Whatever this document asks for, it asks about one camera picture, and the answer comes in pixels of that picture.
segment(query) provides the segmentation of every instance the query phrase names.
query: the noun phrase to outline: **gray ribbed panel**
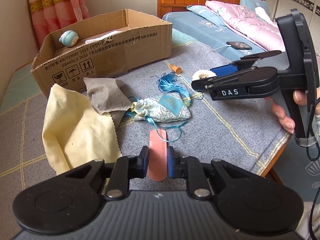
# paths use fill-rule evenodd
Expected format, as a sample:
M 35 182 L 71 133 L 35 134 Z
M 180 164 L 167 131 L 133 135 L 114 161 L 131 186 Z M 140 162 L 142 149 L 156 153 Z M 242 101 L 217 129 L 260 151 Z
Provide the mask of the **gray ribbed panel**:
M 191 199 L 185 191 L 132 191 L 121 201 L 108 202 L 101 214 L 76 232 L 36 236 L 22 232 L 17 240 L 298 240 L 295 233 L 257 237 L 235 232 L 209 202 Z

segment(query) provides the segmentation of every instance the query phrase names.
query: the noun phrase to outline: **pink blanket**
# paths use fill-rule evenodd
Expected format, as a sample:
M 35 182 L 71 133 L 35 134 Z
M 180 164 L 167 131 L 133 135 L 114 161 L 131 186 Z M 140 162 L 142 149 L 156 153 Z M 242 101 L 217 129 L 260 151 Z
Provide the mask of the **pink blanket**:
M 232 28 L 260 44 L 266 50 L 285 51 L 279 29 L 257 18 L 257 15 L 237 4 L 206 1 L 205 5 L 217 12 Z

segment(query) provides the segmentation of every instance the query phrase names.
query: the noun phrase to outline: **pink nail file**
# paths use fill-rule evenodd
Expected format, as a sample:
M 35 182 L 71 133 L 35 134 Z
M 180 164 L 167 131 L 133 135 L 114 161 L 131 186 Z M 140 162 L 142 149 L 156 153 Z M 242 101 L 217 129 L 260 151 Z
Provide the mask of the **pink nail file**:
M 161 138 L 167 139 L 167 133 L 158 129 Z M 161 140 L 156 130 L 150 132 L 148 176 L 153 181 L 167 177 L 167 142 Z

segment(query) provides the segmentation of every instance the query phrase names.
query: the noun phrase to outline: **silver bolt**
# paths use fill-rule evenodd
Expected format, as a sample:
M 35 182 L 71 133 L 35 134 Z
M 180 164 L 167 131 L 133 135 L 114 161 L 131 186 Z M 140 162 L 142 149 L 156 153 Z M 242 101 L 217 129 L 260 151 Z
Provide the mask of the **silver bolt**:
M 112 189 L 107 191 L 107 196 L 111 198 L 117 198 L 122 196 L 122 191 L 119 189 Z
M 205 188 L 198 188 L 194 193 L 197 197 L 207 197 L 210 195 L 210 191 Z

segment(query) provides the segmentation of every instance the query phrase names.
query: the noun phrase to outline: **white hair tie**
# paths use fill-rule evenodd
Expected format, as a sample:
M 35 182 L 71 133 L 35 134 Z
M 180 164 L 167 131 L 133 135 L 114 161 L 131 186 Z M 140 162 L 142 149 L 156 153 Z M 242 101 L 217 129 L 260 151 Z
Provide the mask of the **white hair tie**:
M 198 79 L 203 79 L 203 78 L 208 78 L 208 77 L 216 77 L 217 75 L 210 71 L 210 70 L 198 70 L 196 73 L 193 74 L 192 76 L 192 81 L 193 80 L 198 80 Z

